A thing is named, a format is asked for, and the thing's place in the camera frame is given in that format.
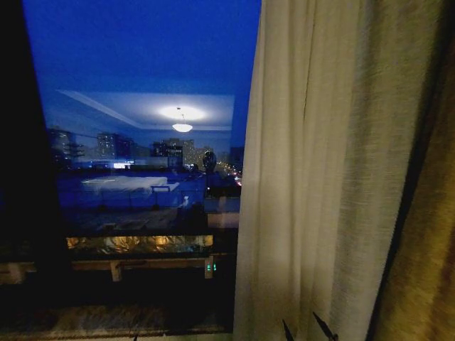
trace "curtain fold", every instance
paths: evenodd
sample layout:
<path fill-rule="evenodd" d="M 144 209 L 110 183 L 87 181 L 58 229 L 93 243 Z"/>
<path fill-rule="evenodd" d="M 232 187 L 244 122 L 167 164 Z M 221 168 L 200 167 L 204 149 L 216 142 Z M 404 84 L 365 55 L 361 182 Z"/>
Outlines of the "curtain fold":
<path fill-rule="evenodd" d="M 364 340 L 440 1 L 265 0 L 245 146 L 234 338 Z"/>
<path fill-rule="evenodd" d="M 455 338 L 455 40 L 441 70 L 434 128 L 380 301 L 374 340 Z"/>

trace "sheer curtain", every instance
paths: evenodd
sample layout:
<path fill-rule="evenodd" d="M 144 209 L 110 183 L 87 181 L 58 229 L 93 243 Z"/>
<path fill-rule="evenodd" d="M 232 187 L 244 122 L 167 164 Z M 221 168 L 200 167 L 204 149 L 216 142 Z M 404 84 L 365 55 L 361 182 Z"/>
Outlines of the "sheer curtain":
<path fill-rule="evenodd" d="M 441 1 L 264 0 L 245 146 L 234 338 L 364 340 Z"/>

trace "blue sky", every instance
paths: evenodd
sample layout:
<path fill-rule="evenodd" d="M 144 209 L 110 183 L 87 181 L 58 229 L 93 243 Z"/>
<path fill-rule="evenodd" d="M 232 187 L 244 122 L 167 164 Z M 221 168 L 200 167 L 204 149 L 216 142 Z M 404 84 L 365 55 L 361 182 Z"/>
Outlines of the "blue sky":
<path fill-rule="evenodd" d="M 116 130 L 146 145 L 155 133 L 176 135 L 96 119 L 56 90 L 230 94 L 229 134 L 177 137 L 218 151 L 244 145 L 260 0 L 25 0 L 24 8 L 48 123 Z"/>

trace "tall building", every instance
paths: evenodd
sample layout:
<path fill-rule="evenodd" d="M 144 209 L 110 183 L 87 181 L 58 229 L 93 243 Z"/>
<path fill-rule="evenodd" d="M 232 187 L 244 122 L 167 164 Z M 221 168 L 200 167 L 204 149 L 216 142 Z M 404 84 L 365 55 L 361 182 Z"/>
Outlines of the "tall building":
<path fill-rule="evenodd" d="M 154 142 L 154 149 L 158 148 L 158 142 Z M 192 164 L 196 163 L 197 155 L 196 155 L 196 148 L 194 147 L 194 140 L 180 140 L 180 139 L 167 139 L 163 140 L 161 144 L 166 146 L 173 146 L 173 147 L 182 147 L 183 152 L 183 163 L 185 164 Z"/>
<path fill-rule="evenodd" d="M 151 145 L 150 156 L 166 156 L 167 145 L 161 142 L 153 142 Z"/>
<path fill-rule="evenodd" d="M 97 136 L 100 158 L 132 159 L 134 142 L 119 134 L 101 133 Z"/>
<path fill-rule="evenodd" d="M 59 129 L 48 130 L 50 148 L 54 164 L 61 169 L 71 168 L 71 163 L 84 156 L 84 146 L 75 143 L 73 133 Z"/>
<path fill-rule="evenodd" d="M 168 156 L 168 167 L 172 169 L 183 167 L 183 147 L 167 146 L 166 155 Z"/>

